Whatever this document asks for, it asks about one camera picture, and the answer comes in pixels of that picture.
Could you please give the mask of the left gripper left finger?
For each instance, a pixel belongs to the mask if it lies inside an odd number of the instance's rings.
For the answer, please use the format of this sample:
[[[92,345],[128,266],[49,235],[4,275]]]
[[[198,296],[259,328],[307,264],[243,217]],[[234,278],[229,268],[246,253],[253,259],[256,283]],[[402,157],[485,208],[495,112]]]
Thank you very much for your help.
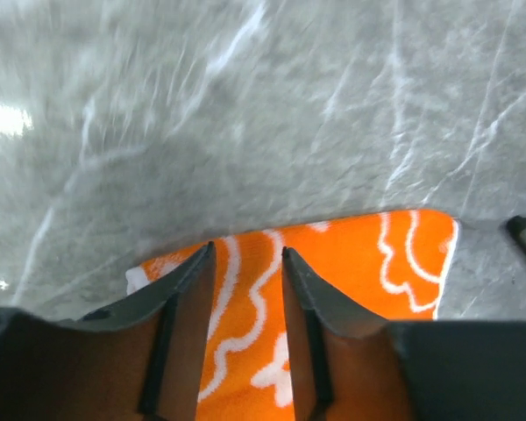
[[[0,307],[0,420],[192,420],[216,248],[83,318]]]

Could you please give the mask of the orange towel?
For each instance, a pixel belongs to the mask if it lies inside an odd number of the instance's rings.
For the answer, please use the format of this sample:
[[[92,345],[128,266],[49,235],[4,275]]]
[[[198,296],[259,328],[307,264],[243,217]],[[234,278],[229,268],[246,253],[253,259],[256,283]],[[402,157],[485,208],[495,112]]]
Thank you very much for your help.
[[[455,218],[391,210],[215,239],[216,280],[197,420],[292,420],[282,251],[388,319],[434,320],[458,243]]]

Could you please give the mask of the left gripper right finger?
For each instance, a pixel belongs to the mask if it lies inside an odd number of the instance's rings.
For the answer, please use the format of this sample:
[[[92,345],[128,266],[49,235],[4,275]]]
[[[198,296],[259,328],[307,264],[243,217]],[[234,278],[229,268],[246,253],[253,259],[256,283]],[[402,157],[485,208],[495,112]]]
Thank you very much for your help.
[[[299,420],[526,420],[526,322],[390,321],[282,253]]]

